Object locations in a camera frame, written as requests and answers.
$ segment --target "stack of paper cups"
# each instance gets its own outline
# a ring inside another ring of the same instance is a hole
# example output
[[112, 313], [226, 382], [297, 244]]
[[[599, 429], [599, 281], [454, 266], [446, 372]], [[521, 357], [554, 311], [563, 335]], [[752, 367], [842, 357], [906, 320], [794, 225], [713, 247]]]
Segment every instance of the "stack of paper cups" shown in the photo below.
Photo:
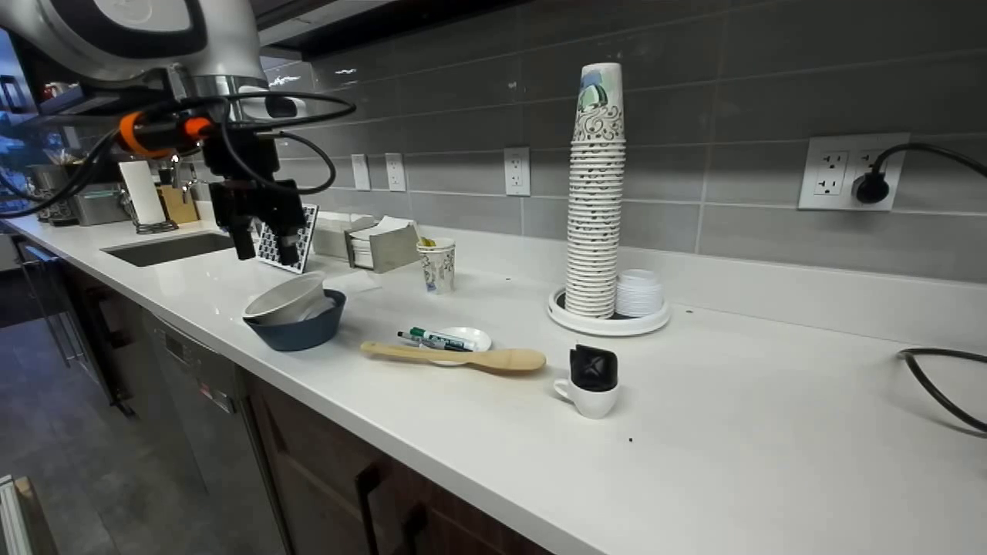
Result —
[[615, 63], [586, 64], [570, 147], [563, 309], [609, 318], [624, 198], [624, 74]]

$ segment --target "wall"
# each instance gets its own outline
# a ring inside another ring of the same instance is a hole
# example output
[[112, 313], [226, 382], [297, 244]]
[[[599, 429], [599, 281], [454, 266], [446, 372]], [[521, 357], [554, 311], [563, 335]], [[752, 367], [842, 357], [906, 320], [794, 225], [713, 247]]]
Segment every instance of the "wall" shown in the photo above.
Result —
[[[563, 238], [572, 79], [595, 58], [627, 64], [627, 247], [987, 281], [987, 182], [969, 171], [909, 153], [895, 212], [794, 212], [809, 135], [987, 152], [982, 0], [534, 0], [318, 58], [313, 89], [360, 108], [306, 133], [341, 171], [321, 202]], [[501, 194], [501, 147], [534, 152], [531, 198]], [[353, 152], [376, 190], [350, 187]], [[386, 152], [408, 194], [382, 190]]]

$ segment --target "kitchen counter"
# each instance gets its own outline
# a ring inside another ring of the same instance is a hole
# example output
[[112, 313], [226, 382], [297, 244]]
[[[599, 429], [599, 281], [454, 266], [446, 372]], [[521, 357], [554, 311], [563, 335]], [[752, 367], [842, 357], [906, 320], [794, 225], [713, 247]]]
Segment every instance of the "kitchen counter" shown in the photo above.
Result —
[[[283, 272], [231, 254], [133, 268], [103, 247], [168, 238], [134, 238], [133, 225], [12, 229], [551, 553], [979, 555], [987, 547], [987, 441], [952, 429], [895, 360], [903, 345], [949, 333], [987, 353], [982, 287], [630, 254], [669, 279], [673, 325], [642, 338], [588, 338], [544, 318], [560, 244], [446, 232], [463, 254], [454, 296], [423, 292], [416, 266], [360, 275], [331, 261], [327, 287], [349, 292], [341, 333], [278, 355], [239, 311]], [[794, 299], [791, 272], [797, 283], [839, 283], [851, 309], [832, 309], [823, 287], [810, 290], [823, 299]], [[752, 313], [749, 299], [720, 290], [774, 299]], [[544, 353], [548, 372], [501, 379], [358, 353], [409, 325], [489, 330], [497, 345]], [[609, 420], [582, 420], [548, 395], [575, 342], [619, 355], [624, 403]], [[982, 407], [979, 367], [934, 367], [949, 393]]]

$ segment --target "dark wood cabinet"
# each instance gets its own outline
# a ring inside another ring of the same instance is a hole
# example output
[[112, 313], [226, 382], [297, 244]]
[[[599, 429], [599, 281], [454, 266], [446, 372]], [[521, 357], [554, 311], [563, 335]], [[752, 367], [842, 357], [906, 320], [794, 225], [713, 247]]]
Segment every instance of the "dark wood cabinet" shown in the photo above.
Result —
[[249, 407], [297, 555], [542, 553], [266, 382]]

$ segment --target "gray bowl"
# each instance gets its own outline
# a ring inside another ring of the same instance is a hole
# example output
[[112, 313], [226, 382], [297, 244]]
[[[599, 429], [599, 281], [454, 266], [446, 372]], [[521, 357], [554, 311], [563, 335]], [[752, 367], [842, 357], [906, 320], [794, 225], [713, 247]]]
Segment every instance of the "gray bowl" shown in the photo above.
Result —
[[291, 325], [260, 325], [260, 320], [245, 320], [245, 327], [266, 338], [273, 353], [301, 353], [301, 348], [313, 348], [327, 338], [337, 335], [338, 330], [338, 318], [341, 318], [341, 306], [345, 296], [338, 290], [324, 290], [324, 296], [332, 301], [332, 309], [308, 318], [308, 320], [291, 320]]

